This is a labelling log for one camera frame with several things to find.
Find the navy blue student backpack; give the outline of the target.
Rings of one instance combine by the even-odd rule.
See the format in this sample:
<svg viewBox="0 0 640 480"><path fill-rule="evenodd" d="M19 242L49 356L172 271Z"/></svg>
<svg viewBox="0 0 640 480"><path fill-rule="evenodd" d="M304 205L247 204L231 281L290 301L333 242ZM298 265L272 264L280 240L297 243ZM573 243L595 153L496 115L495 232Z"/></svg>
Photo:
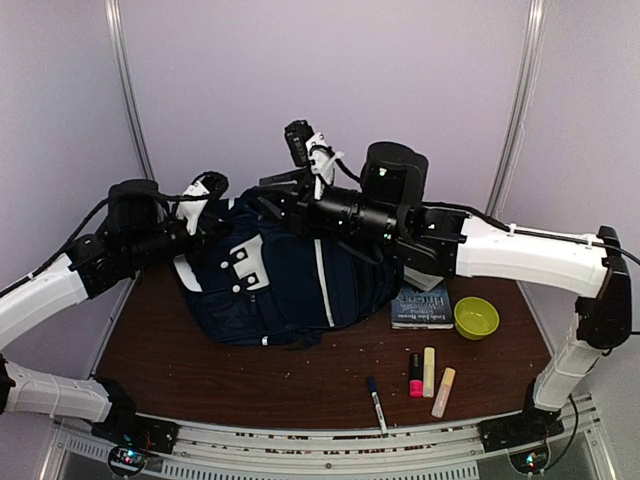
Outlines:
<svg viewBox="0 0 640 480"><path fill-rule="evenodd" d="M308 348L378 313L402 285L400 260L367 261L366 247L297 236L253 193L208 204L200 221L231 230L201 254L175 257L173 271L191 316L217 343Z"/></svg>

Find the dark blue paperback book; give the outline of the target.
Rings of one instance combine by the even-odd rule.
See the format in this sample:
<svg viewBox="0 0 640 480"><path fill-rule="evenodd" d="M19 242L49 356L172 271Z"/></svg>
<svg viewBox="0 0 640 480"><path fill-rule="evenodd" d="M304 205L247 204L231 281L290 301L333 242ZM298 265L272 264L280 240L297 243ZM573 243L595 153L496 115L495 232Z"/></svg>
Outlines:
<svg viewBox="0 0 640 480"><path fill-rule="evenodd" d="M391 302L393 329L451 329L454 315L445 281L424 291L405 283Z"/></svg>

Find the pale green notebook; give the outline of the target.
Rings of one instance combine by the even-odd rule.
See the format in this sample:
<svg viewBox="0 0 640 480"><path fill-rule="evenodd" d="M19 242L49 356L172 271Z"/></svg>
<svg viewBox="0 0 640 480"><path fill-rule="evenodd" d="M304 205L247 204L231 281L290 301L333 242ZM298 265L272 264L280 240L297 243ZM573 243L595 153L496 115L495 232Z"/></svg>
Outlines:
<svg viewBox="0 0 640 480"><path fill-rule="evenodd" d="M441 276L426 274L418 270L404 267L404 281L417 289L428 292L444 280Z"/></svg>

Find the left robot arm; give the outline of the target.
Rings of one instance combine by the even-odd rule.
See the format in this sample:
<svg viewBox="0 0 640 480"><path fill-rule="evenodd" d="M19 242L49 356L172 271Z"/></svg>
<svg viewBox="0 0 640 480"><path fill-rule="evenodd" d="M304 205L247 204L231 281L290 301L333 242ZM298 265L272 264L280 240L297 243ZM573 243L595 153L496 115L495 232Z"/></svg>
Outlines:
<svg viewBox="0 0 640 480"><path fill-rule="evenodd" d="M150 266L202 247L198 218L224 192L196 179L181 195L159 192L152 180L112 186L63 245L41 266L1 292L1 345L50 317L134 278ZM113 380L77 380L1 360L1 410L71 417L123 444L144 433L136 405Z"/></svg>

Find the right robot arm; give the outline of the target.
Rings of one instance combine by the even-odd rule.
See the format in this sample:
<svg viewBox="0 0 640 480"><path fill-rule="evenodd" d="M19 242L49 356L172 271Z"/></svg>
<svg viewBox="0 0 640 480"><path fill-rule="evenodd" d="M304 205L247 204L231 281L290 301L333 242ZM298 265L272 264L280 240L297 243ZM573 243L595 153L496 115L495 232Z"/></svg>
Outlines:
<svg viewBox="0 0 640 480"><path fill-rule="evenodd" d="M535 440L605 353L632 333L631 255L617 233L569 235L506 225L472 207L423 198L427 159L404 145L369 146L358 190L340 188L339 153L312 142L291 149L295 169L263 178L259 195L299 234L366 241L405 265L441 277L491 277L575 293L567 340L528 387L523 410L502 420Z"/></svg>

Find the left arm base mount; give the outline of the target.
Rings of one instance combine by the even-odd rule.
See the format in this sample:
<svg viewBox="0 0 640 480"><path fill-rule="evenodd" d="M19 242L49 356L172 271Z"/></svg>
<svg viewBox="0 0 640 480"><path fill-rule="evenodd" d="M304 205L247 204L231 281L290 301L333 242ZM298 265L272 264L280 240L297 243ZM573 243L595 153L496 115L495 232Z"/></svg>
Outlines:
<svg viewBox="0 0 640 480"><path fill-rule="evenodd" d="M93 436L113 444L106 463L118 479L130 479L140 474L151 459L171 454L178 432L179 426L174 422L141 416L135 416L124 427L112 421L91 423Z"/></svg>

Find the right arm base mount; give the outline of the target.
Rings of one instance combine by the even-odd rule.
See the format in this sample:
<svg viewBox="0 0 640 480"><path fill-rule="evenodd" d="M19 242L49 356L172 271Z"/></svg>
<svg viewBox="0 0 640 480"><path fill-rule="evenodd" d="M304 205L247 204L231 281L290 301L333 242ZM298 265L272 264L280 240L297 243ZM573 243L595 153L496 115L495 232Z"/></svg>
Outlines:
<svg viewBox="0 0 640 480"><path fill-rule="evenodd" d="M560 420L527 420L518 413L482 421L478 431L485 453L505 451L516 472L533 476L551 465L548 441L565 429Z"/></svg>

